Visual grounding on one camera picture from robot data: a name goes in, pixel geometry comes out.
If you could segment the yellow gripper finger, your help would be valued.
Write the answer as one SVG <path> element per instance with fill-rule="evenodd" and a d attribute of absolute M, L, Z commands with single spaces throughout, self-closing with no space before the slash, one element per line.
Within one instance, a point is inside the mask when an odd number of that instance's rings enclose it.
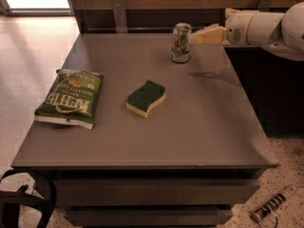
<path fill-rule="evenodd" d="M 213 24 L 203 29 L 199 29 L 189 35 L 191 45 L 202 44 L 222 44 L 227 40 L 227 30 L 219 24 Z"/>

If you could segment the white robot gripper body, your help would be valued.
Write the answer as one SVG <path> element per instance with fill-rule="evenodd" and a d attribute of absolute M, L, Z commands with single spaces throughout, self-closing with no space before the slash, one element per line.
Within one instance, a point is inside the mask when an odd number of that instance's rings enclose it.
<path fill-rule="evenodd" d="M 225 10 L 225 28 L 227 30 L 227 40 L 229 43 L 238 46 L 248 46 L 247 32 L 256 14 L 256 10 L 239 10 L 232 8 Z"/>

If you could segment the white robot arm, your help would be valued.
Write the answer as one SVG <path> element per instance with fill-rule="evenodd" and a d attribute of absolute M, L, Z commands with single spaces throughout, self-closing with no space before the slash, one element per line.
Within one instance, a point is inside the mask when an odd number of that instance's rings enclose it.
<path fill-rule="evenodd" d="M 291 61 L 304 61 L 304 3 L 286 12 L 225 10 L 225 26 L 213 24 L 189 36 L 191 45 L 229 42 L 239 47 L 255 46 Z"/>

